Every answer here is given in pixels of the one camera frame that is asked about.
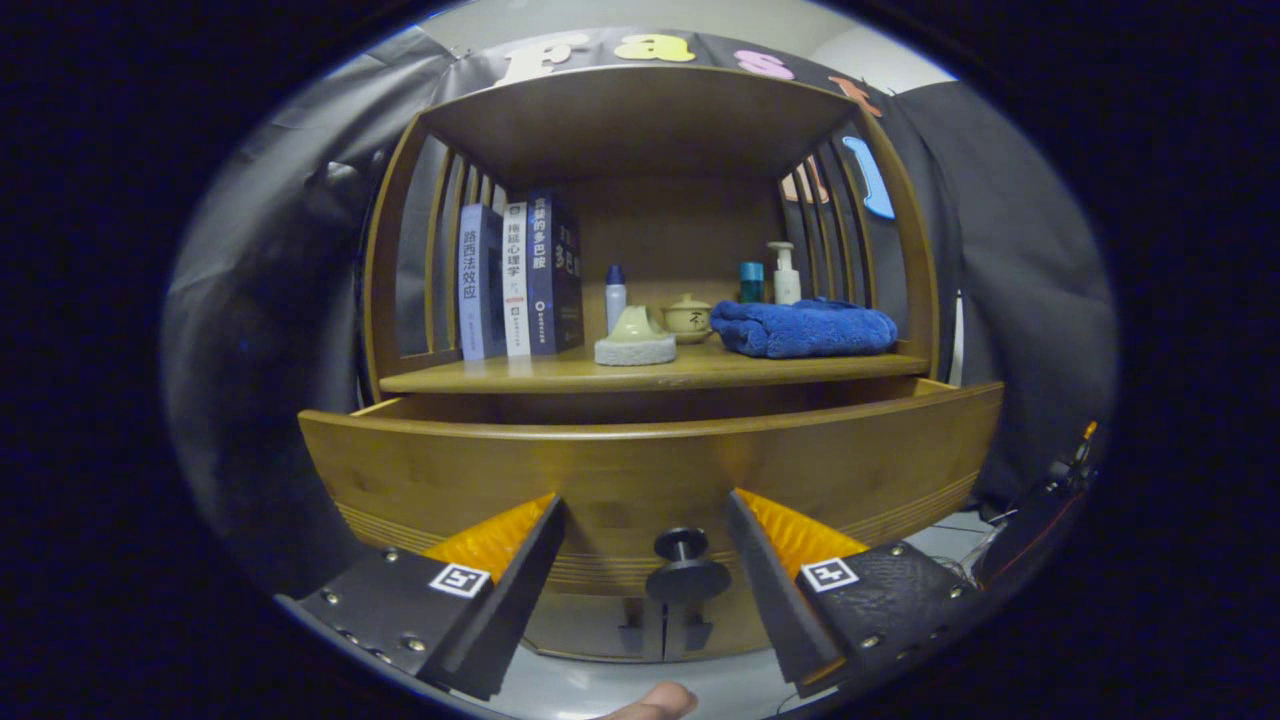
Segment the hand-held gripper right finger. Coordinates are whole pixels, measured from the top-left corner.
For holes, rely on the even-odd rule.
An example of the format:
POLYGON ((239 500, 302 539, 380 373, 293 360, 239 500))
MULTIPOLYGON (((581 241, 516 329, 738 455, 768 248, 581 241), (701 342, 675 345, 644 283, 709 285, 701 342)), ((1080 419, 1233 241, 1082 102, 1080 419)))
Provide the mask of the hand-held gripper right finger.
POLYGON ((896 682, 986 623, 1000 598, 909 541, 957 502, 929 493, 826 523, 737 488, 724 518, 783 679, 803 698, 896 682))

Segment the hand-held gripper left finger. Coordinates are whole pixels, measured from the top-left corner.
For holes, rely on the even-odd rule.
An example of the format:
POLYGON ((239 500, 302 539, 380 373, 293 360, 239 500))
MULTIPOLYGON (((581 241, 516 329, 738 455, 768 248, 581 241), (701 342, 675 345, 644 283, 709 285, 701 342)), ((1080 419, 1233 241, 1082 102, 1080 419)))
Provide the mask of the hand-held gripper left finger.
POLYGON ((302 628, 390 682, 497 694, 564 538, 544 495, 422 552, 385 547, 294 600, 302 628))

